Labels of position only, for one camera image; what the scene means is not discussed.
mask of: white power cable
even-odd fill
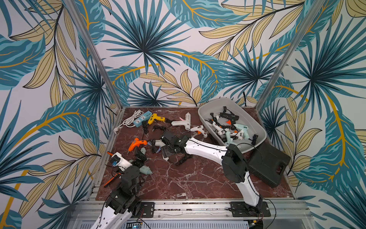
[[[126,126],[126,127],[134,127],[135,126],[135,124],[134,125],[132,125],[132,126],[130,126],[131,125],[131,123],[133,123],[134,122],[134,120],[135,119],[137,119],[138,117],[140,117],[140,116],[142,116],[143,115],[143,111],[141,111],[141,110],[136,110],[135,112],[134,112],[134,114],[131,116],[131,117],[129,117],[129,118],[126,118],[122,123],[121,123],[121,125],[119,125],[118,127],[116,127],[116,128],[114,128],[114,133],[115,134],[117,134],[117,131],[120,129],[120,128],[122,128],[122,126]]]

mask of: yellow glue gun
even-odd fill
[[[164,117],[158,116],[156,113],[153,113],[153,115],[150,117],[149,121],[147,122],[149,125],[151,125],[154,120],[165,122]]]

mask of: black mounting plate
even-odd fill
[[[142,218],[154,217],[154,208],[155,208],[154,202],[142,202],[141,203],[141,210],[143,210]]]
[[[246,213],[245,210],[247,209],[249,205],[247,205],[245,202],[230,202],[230,207],[233,209],[231,211],[232,216],[233,217],[270,217],[271,216],[271,212],[268,209],[268,204],[267,202],[262,202],[262,207],[261,207],[261,211],[263,212],[262,214],[256,214],[253,215],[252,213]]]

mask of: power strip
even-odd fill
[[[151,115],[153,115],[150,111],[147,111],[145,112],[142,116],[140,116],[139,118],[137,118],[135,121],[134,121],[134,124],[136,127],[139,127],[142,125],[142,121],[145,121],[145,120],[148,120]]]

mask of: orange glue gun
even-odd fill
[[[147,141],[142,140],[139,141],[138,138],[135,138],[135,140],[131,143],[130,147],[128,148],[128,151],[132,151],[136,146],[139,147],[141,144],[147,145]]]

